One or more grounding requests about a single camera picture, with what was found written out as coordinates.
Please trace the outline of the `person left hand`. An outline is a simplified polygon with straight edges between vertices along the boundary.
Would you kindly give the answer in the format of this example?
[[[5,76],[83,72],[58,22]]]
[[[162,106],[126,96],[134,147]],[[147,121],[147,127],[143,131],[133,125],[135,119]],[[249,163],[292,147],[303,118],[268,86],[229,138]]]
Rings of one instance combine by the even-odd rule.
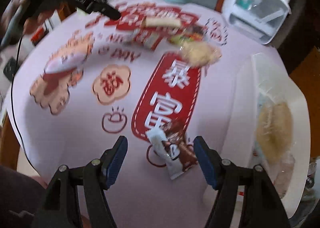
[[[28,0],[11,0],[8,6],[5,8],[3,14],[1,15],[1,37],[3,37],[7,31],[9,23],[19,8],[20,5],[26,3]],[[38,15],[32,15],[29,17],[23,27],[23,34],[30,35],[35,32],[39,26],[41,26],[45,20],[52,17],[56,9],[43,10]]]

